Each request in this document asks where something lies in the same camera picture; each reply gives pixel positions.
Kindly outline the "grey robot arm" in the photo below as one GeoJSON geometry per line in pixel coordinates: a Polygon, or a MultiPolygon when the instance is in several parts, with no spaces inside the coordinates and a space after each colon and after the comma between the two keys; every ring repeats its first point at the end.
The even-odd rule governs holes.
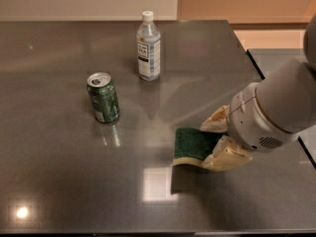
{"type": "Polygon", "coordinates": [[[271,152],[316,123],[316,16],[307,25],[303,59],[293,58],[259,83],[237,93],[200,129],[221,135],[203,168],[226,171],[250,162],[255,151],[271,152]]]}

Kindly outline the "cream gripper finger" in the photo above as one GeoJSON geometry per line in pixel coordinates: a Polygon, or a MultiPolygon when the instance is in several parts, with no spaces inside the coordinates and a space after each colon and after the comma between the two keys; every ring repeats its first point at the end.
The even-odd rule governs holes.
{"type": "Polygon", "coordinates": [[[200,126],[201,131],[221,133],[228,129],[229,107],[222,106],[218,108],[209,118],[200,126]]]}
{"type": "Polygon", "coordinates": [[[253,160],[253,153],[240,146],[230,136],[223,135],[216,143],[212,153],[202,162],[205,169],[223,172],[243,166],[253,160]]]}

